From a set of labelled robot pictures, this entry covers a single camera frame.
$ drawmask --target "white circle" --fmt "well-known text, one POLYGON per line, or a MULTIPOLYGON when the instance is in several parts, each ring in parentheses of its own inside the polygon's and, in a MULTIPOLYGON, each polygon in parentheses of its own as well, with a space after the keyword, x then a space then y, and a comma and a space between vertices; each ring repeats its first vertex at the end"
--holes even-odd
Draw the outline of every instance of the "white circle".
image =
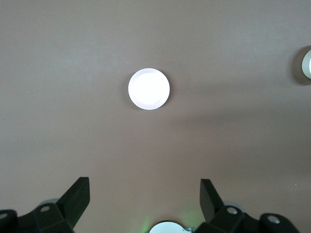
POLYGON ((311 50, 307 52, 302 60, 302 71, 309 79, 311 79, 311 50))
POLYGON ((185 233, 185 229, 174 222, 160 222, 151 228, 149 233, 185 233))
POLYGON ((162 72, 152 68, 141 69, 132 76, 128 94, 139 108, 153 110, 168 99, 170 84, 162 72))

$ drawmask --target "black bracket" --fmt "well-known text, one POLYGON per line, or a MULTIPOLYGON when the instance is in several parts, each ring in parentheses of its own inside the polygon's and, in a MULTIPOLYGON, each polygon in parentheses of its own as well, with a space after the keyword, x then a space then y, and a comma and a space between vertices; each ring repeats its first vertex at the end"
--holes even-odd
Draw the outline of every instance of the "black bracket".
POLYGON ((299 233, 281 215, 263 214, 256 220, 235 206, 226 206, 210 180, 201 180, 200 205, 206 222, 194 233, 299 233))
POLYGON ((80 177, 57 203, 42 204, 20 217, 14 210, 0 210, 0 232, 73 233, 89 201, 89 179, 80 177))

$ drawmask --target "round white object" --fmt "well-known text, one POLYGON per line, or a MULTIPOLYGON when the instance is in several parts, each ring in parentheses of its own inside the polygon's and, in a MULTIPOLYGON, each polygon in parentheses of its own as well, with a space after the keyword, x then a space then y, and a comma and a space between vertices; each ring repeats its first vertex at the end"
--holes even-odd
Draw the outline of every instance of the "round white object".
POLYGON ((185 233, 185 229, 174 222, 160 222, 151 228, 149 233, 185 233))
POLYGON ((311 50, 307 52, 302 60, 302 71, 309 79, 311 79, 311 50))
POLYGON ((141 69, 132 76, 128 94, 139 108, 153 110, 168 99, 170 84, 162 72, 152 68, 141 69))

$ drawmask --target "gray surface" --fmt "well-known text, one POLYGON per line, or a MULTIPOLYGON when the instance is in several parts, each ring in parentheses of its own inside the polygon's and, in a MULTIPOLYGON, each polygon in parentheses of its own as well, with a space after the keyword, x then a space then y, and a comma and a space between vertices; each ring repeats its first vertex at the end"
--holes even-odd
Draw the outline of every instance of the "gray surface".
POLYGON ((0 1, 0 209, 89 176, 77 233, 203 221, 201 178, 311 232, 309 0, 0 1), (161 70, 168 102, 127 84, 161 70))

